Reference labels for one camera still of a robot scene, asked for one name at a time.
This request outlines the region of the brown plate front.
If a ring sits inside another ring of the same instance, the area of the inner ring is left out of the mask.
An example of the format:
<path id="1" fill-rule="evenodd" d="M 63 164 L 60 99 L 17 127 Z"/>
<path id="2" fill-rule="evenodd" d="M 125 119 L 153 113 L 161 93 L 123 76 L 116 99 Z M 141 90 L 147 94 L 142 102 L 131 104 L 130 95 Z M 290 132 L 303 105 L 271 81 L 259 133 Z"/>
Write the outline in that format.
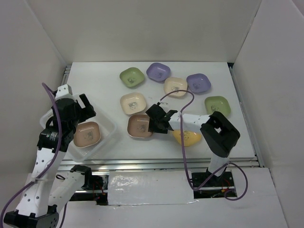
<path id="1" fill-rule="evenodd" d="M 134 114 L 128 120 L 127 132 L 132 138 L 146 139 L 152 136 L 149 131 L 150 118 L 146 114 Z"/>

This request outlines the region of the brown plate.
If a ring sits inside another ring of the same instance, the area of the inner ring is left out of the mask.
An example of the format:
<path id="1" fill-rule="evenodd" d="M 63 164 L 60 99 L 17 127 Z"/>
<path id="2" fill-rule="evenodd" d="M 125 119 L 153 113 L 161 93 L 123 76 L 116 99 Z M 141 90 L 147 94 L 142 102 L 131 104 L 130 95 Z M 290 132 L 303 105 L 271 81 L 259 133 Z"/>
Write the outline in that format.
<path id="1" fill-rule="evenodd" d="M 101 132 L 96 122 L 85 122 L 77 126 L 74 134 L 74 145 L 85 148 L 98 143 L 101 140 Z"/>
<path id="2" fill-rule="evenodd" d="M 146 114 L 134 114 L 128 120 L 127 132 L 132 138 L 146 139 L 152 136 L 149 131 L 150 118 Z"/>

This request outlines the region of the yellow plate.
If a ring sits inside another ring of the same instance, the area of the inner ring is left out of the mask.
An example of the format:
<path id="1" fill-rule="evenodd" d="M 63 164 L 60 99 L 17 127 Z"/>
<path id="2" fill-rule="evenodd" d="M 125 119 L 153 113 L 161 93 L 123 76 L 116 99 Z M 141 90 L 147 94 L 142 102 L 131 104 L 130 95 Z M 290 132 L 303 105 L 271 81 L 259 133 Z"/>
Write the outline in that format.
<path id="1" fill-rule="evenodd" d="M 173 137 L 177 141 L 178 144 L 181 145 L 181 131 L 180 130 L 175 130 L 172 132 Z M 183 131 L 183 140 L 184 140 L 184 146 L 185 147 L 190 147 L 193 146 L 197 143 L 199 143 L 202 139 L 202 136 L 199 135 L 198 133 L 191 132 L 191 131 Z"/>

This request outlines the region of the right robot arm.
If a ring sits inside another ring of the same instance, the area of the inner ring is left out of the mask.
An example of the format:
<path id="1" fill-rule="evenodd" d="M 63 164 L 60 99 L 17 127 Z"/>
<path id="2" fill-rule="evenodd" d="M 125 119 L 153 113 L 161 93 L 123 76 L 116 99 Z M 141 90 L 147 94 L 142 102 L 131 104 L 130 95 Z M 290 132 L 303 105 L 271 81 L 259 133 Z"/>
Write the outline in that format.
<path id="1" fill-rule="evenodd" d="M 195 115 L 184 114 L 176 110 L 166 112 L 160 107 L 159 103 L 153 104 L 145 113 L 150 119 L 148 131 L 152 133 L 167 134 L 168 131 L 180 130 L 186 177 L 194 191 L 198 191 L 206 183 L 218 186 L 223 181 L 223 172 L 229 165 L 229 154 L 236 146 L 240 133 L 222 113 L 215 111 L 211 115 Z M 193 186 L 188 173 L 184 131 L 201 133 L 213 153 L 207 168 L 207 178 L 196 188 Z"/>

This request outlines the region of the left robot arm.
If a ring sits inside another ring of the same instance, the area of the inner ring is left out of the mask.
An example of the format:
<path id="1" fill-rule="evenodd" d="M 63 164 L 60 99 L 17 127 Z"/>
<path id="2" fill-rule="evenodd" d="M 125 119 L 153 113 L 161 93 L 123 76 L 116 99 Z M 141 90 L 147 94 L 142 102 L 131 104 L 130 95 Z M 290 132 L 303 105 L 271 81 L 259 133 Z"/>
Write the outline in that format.
<path id="1" fill-rule="evenodd" d="M 78 124 L 96 115 L 86 95 L 80 94 L 79 98 L 84 107 L 73 97 L 52 101 L 54 116 L 49 118 L 39 135 L 31 181 L 9 200 L 12 202 L 15 197 L 21 196 L 13 211 L 7 212 L 7 206 L 3 208 L 0 216 L 2 224 L 13 228 L 55 228 L 61 210 L 74 193 L 80 188 L 87 190 L 93 186 L 91 168 L 75 165 L 59 187 L 51 190 Z"/>

